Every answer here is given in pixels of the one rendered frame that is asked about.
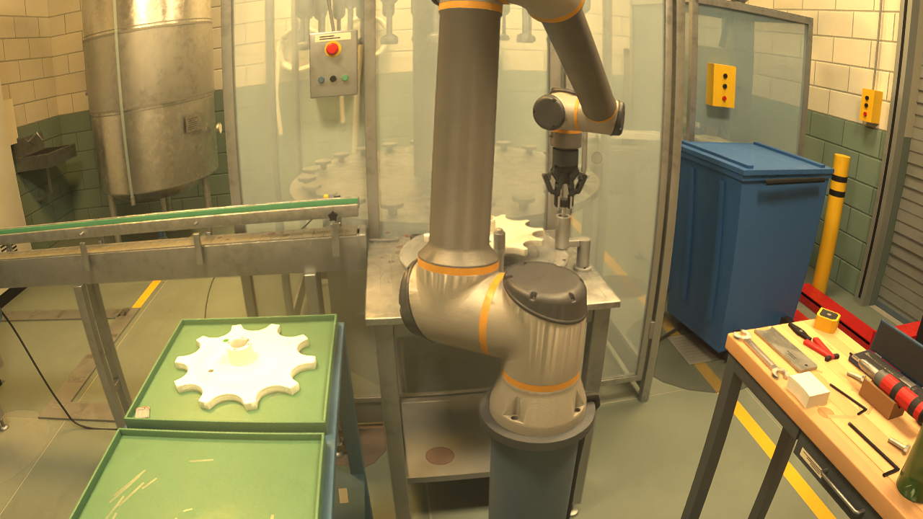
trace wooden block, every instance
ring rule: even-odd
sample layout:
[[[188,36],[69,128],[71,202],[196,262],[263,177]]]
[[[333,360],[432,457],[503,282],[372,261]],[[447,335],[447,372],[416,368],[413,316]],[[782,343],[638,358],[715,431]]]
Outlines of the wooden block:
[[[904,413],[904,409],[901,409],[897,402],[892,400],[890,396],[880,390],[869,379],[862,382],[862,387],[859,388],[859,396],[889,420],[893,420]]]
[[[830,390],[813,373],[796,373],[788,378],[785,388],[795,395],[805,409],[827,404]]]

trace yellow control box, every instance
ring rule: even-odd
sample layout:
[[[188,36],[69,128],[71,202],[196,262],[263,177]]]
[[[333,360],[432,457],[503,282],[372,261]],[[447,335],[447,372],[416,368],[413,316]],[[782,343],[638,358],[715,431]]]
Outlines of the yellow control box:
[[[877,125],[881,121],[881,91],[862,89],[862,99],[859,106],[859,120],[870,125]]]
[[[814,319],[814,329],[819,332],[833,333],[840,325],[840,314],[827,308],[821,308]]]
[[[734,108],[736,86],[736,66],[717,63],[708,64],[708,78],[705,80],[705,104]]]

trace bin lid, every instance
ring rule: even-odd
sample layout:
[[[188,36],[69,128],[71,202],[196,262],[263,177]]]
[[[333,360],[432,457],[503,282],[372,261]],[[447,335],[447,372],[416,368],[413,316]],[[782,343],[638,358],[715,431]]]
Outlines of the bin lid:
[[[832,175],[833,168],[761,142],[683,141],[683,157],[695,157],[745,178]]]

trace stainless steel table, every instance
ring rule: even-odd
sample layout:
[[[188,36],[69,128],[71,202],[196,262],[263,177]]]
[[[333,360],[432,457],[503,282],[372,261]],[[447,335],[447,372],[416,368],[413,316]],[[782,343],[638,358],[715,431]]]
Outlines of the stainless steel table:
[[[391,241],[370,240],[366,277],[366,324],[375,327],[381,409],[398,519],[411,517],[410,483],[487,477],[490,473],[490,437],[481,430],[477,405],[492,380],[482,373],[470,373],[473,383],[469,386],[473,387],[442,391],[408,388],[408,374],[413,375],[407,369],[408,364],[418,362],[417,357],[426,350],[407,344],[408,341],[420,342],[420,339],[403,326],[398,303],[404,273],[400,254],[409,241],[407,235]],[[578,274],[586,283],[590,310],[583,355],[583,385],[587,398],[598,402],[609,311],[617,308],[620,301],[597,271]],[[414,356],[408,357],[405,349],[412,350]],[[445,373],[447,377],[458,376],[450,371],[452,367]],[[575,505],[581,501],[592,438],[591,432],[581,450]]]

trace allen key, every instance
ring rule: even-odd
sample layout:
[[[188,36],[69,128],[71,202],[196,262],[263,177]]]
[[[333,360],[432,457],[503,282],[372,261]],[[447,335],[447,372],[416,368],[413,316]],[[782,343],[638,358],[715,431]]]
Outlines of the allen key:
[[[875,449],[875,452],[878,453],[882,458],[884,458],[884,461],[888,462],[888,465],[891,466],[891,470],[882,474],[881,477],[888,477],[891,474],[897,474],[898,472],[900,472],[901,468],[895,465],[894,462],[891,461],[891,458],[889,458],[887,454],[883,453],[881,449],[878,448],[878,445],[875,445],[874,443],[872,443],[871,440],[869,440],[868,436],[862,434],[862,431],[859,430],[856,426],[854,426],[853,422],[849,422],[849,427],[852,428],[852,430],[854,430],[856,434],[862,438],[862,440],[865,440],[866,443],[869,446],[871,446],[872,449]]]
[[[841,390],[840,388],[834,386],[833,384],[830,384],[830,387],[834,388],[834,389],[836,390],[836,392],[838,392],[838,393],[842,394],[843,396],[845,396],[846,398],[848,398],[849,401],[852,402],[853,404],[856,404],[856,405],[858,405],[859,407],[862,408],[862,410],[859,411],[859,412],[856,414],[856,416],[859,416],[859,415],[861,415],[862,413],[865,413],[866,411],[869,410],[865,405],[862,405],[862,404],[860,404],[859,402],[857,402],[855,398],[849,396],[848,394],[846,394],[846,393],[845,393],[843,390]]]

